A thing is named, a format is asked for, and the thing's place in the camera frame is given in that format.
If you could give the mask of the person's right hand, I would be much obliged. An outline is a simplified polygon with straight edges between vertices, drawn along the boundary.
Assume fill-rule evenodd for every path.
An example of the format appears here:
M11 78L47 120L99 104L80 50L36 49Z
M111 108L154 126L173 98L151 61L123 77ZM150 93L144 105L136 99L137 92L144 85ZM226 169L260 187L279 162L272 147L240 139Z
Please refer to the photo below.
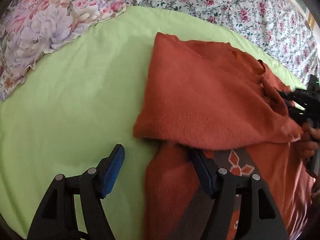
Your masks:
M298 142L298 152L303 160L314 156L319 149L319 128L312 128L310 124L304 123L303 134Z

